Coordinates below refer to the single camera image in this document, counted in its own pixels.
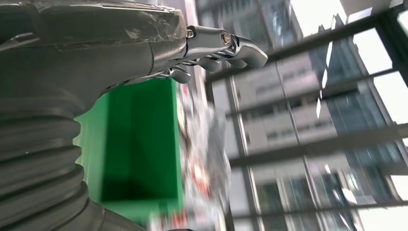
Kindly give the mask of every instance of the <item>robotic hand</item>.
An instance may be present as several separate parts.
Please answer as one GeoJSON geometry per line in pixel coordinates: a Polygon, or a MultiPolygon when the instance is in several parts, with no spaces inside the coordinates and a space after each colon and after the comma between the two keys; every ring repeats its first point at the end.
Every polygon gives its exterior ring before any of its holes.
{"type": "Polygon", "coordinates": [[[178,10],[106,1],[0,0],[1,230],[142,230],[89,199],[74,118],[121,85],[186,83],[182,65],[267,61],[249,39],[187,27],[178,10]]]}
{"type": "MultiPolygon", "coordinates": [[[[268,59],[267,55],[253,41],[229,34],[222,29],[203,26],[187,27],[186,47],[185,55],[182,58],[174,59],[174,61],[180,65],[199,65],[208,71],[216,71],[220,68],[220,61],[223,60],[236,68],[244,68],[247,65],[259,68],[263,67],[268,59]]],[[[167,77],[173,78],[179,83],[187,83],[191,76],[175,65],[141,79],[167,77]]]]}

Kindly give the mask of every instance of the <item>glass window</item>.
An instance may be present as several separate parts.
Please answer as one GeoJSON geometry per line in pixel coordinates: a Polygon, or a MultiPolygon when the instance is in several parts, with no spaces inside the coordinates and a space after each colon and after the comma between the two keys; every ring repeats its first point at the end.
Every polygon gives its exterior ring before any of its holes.
{"type": "Polygon", "coordinates": [[[226,81],[218,81],[212,84],[215,108],[222,112],[231,111],[230,100],[227,94],[226,81]]]}
{"type": "Polygon", "coordinates": [[[232,170],[229,196],[231,213],[233,215],[249,213],[248,196],[245,190],[244,175],[242,169],[232,170]]]}
{"type": "Polygon", "coordinates": [[[300,143],[323,140],[343,134],[386,125],[370,83],[361,82],[340,94],[290,100],[300,143]]]}
{"type": "Polygon", "coordinates": [[[228,119],[225,125],[224,149],[229,158],[239,156],[237,137],[232,119],[228,119]]]}
{"type": "Polygon", "coordinates": [[[254,226],[250,219],[235,219],[234,228],[235,231],[254,231],[254,226]]]}
{"type": "Polygon", "coordinates": [[[250,137],[249,154],[297,144],[293,124],[285,102],[242,113],[243,130],[250,137]]]}
{"type": "MultiPolygon", "coordinates": [[[[274,102],[285,96],[301,95],[390,68],[391,60],[377,32],[371,29],[236,75],[235,88],[240,93],[238,107],[242,109],[274,102]]],[[[366,85],[365,89],[372,91],[373,87],[366,85]]]]}

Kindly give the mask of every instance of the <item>building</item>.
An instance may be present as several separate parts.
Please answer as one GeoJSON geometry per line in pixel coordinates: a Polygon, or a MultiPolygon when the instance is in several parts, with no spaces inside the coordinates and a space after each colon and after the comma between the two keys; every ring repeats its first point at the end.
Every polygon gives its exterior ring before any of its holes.
{"type": "MultiPolygon", "coordinates": [[[[235,0],[215,5],[203,13],[204,26],[249,37],[266,51],[303,38],[289,1],[235,0]]],[[[332,28],[343,26],[339,16],[333,22],[332,28]]],[[[242,128],[243,148],[247,155],[257,155],[390,125],[392,121],[372,78],[352,81],[367,74],[353,37],[348,37],[236,75],[231,84],[233,96],[225,93],[227,87],[217,86],[213,88],[214,99],[216,106],[229,114],[228,99],[234,98],[242,111],[237,121],[242,128]],[[323,85],[339,84],[344,85],[341,91],[323,95],[316,91],[323,85]]],[[[284,214],[397,200],[390,171],[398,168],[406,174],[406,156],[402,141],[396,140],[374,147],[336,150],[325,156],[249,166],[249,174],[244,167],[235,168],[232,215],[253,213],[249,204],[254,200],[260,214],[276,213],[274,219],[262,219],[260,230],[360,230],[367,221],[357,210],[284,214]],[[253,197],[248,188],[252,188],[253,197]]],[[[237,221],[235,227],[252,230],[243,221],[237,221]]]]}

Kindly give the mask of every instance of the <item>green box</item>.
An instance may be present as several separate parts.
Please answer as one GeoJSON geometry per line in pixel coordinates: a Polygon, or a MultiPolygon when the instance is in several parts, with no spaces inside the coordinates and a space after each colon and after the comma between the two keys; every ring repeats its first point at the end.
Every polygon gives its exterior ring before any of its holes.
{"type": "Polygon", "coordinates": [[[156,79],[102,96],[76,119],[92,200],[136,222],[182,207],[176,86],[156,79]]]}

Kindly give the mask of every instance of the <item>skyscraper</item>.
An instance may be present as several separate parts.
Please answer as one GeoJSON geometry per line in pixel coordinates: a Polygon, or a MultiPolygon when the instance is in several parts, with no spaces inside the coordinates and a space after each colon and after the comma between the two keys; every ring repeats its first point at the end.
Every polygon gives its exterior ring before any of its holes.
{"type": "MultiPolygon", "coordinates": [[[[202,22],[249,37],[266,51],[304,38],[295,11],[286,0],[220,1],[203,14],[202,22]]],[[[321,26],[316,31],[324,34],[342,26],[341,16],[333,15],[331,28],[321,26]]],[[[373,79],[364,78],[372,73],[367,71],[353,38],[271,62],[262,69],[227,78],[224,83],[213,83],[216,107],[226,111],[230,123],[238,124],[236,137],[242,139],[246,155],[268,152],[284,156],[296,146],[307,148],[309,144],[340,140],[392,124],[373,79]]],[[[226,145],[230,157],[236,158],[236,151],[228,148],[237,144],[226,145]]],[[[253,213],[251,209],[275,214],[273,219],[262,219],[261,229],[265,231],[358,230],[364,221],[357,210],[306,211],[399,198],[386,172],[400,164],[406,169],[403,157],[407,151],[401,140],[297,156],[301,157],[233,168],[236,187],[231,193],[232,214],[253,213]],[[248,205],[251,200],[255,208],[248,205]],[[288,211],[303,212],[285,216],[288,211]]],[[[244,226],[237,223],[236,229],[239,227],[244,226]]]]}

